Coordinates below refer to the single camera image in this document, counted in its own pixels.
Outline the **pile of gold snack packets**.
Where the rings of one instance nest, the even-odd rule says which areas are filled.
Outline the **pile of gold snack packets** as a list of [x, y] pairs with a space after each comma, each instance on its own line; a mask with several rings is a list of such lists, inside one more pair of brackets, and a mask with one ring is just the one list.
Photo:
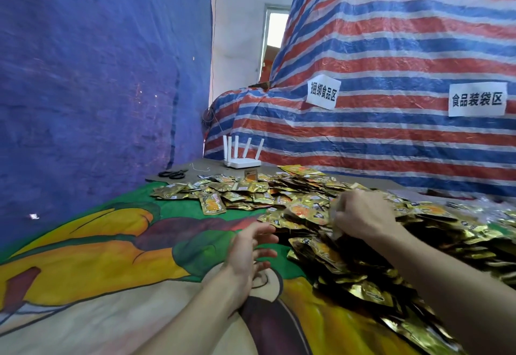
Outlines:
[[[279, 166], [258, 182], [223, 174], [199, 175], [195, 181], [167, 179], [154, 187], [158, 201], [197, 200], [204, 215], [226, 209], [251, 211], [267, 208], [259, 222], [276, 229], [286, 246], [286, 260], [307, 274], [307, 283], [287, 288], [272, 271], [263, 271], [255, 289], [233, 317], [211, 355], [295, 355], [311, 350], [301, 331], [301, 318], [312, 322], [316, 296], [330, 311], [337, 301], [376, 319], [426, 355], [464, 355], [434, 310], [387, 260], [364, 241], [344, 235], [332, 241], [330, 203], [338, 193], [366, 187], [341, 182], [333, 176], [300, 165]], [[516, 288], [516, 209], [483, 208], [468, 204], [408, 200], [380, 191], [395, 210], [398, 224], [412, 234], [491, 277]]]

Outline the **red blue striped tarp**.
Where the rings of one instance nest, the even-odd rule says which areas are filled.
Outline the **red blue striped tarp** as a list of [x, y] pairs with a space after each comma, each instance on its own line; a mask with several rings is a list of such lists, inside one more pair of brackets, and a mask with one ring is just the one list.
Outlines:
[[[307, 82], [341, 81], [332, 111]], [[506, 114], [449, 117], [451, 84], [507, 82]], [[516, 0], [293, 0], [270, 86], [214, 102], [204, 157], [239, 136], [261, 160], [516, 199]]]

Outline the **person's right forearm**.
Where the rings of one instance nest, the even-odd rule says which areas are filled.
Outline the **person's right forearm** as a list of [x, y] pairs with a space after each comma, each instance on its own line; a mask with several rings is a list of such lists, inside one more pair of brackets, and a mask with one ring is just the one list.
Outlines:
[[516, 290], [404, 228], [364, 240], [417, 290], [468, 355], [516, 355]]

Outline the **small white paper sign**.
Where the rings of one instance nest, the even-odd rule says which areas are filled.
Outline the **small white paper sign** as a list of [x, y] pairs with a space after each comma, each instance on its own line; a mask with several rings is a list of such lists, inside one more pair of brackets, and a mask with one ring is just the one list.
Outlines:
[[317, 75], [307, 82], [306, 103], [332, 111], [336, 108], [341, 81], [327, 75]]

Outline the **colourful printed table cloth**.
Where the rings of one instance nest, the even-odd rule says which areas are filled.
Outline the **colourful printed table cloth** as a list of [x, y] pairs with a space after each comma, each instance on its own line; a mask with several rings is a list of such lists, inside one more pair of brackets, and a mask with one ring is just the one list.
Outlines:
[[[132, 355], [223, 262], [260, 209], [296, 189], [225, 191], [205, 215], [201, 190], [152, 197], [152, 184], [0, 256], [0, 355]], [[422, 355], [367, 312], [315, 294], [289, 244], [231, 317], [213, 355]]]

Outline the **window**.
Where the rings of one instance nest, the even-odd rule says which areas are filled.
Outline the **window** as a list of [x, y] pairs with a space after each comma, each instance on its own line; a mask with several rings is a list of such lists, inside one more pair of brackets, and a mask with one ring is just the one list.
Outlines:
[[286, 5], [265, 4], [261, 40], [259, 83], [269, 81], [273, 62], [281, 48], [290, 7]]

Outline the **person's left hand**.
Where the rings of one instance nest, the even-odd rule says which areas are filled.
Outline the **person's left hand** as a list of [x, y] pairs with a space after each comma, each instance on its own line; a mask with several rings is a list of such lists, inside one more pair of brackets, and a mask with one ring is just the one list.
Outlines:
[[247, 228], [235, 235], [223, 268], [223, 271], [228, 273], [228, 282], [233, 287], [232, 312], [237, 311], [245, 302], [251, 291], [252, 282], [259, 274], [251, 272], [250, 263], [247, 260]]

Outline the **person's right hand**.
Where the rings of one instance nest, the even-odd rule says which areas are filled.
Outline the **person's right hand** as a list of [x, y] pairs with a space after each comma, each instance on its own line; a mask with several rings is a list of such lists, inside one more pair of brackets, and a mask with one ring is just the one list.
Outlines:
[[392, 237], [400, 237], [406, 233], [402, 225], [395, 219], [390, 202], [386, 201], [378, 191], [354, 191], [352, 203], [347, 203], [351, 210], [357, 229], [357, 237], [371, 247], [385, 242]]

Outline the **person's left forearm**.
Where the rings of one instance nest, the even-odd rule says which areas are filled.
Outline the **person's left forearm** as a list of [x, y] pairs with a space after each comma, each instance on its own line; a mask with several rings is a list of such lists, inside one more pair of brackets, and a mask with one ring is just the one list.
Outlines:
[[253, 270], [242, 274], [223, 267], [134, 355], [210, 355], [228, 319], [247, 298], [254, 275]]

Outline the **white router with antennas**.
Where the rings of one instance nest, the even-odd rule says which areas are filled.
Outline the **white router with antennas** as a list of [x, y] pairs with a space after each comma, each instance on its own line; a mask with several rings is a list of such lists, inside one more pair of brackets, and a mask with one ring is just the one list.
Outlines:
[[265, 139], [262, 138], [260, 140], [260, 144], [257, 148], [254, 157], [249, 157], [249, 149], [251, 145], [252, 138], [248, 138], [246, 145], [243, 149], [242, 155], [239, 154], [240, 144], [239, 144], [239, 136], [235, 136], [234, 138], [231, 136], [224, 135], [223, 136], [223, 163], [225, 166], [233, 169], [246, 169], [246, 168], [254, 168], [260, 167], [260, 155], [263, 148], [263, 144]]

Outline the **large white paper sign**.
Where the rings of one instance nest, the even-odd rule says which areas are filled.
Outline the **large white paper sign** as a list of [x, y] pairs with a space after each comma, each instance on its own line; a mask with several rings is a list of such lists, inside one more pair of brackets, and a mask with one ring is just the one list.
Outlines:
[[506, 114], [507, 82], [451, 84], [449, 117], [500, 117]]

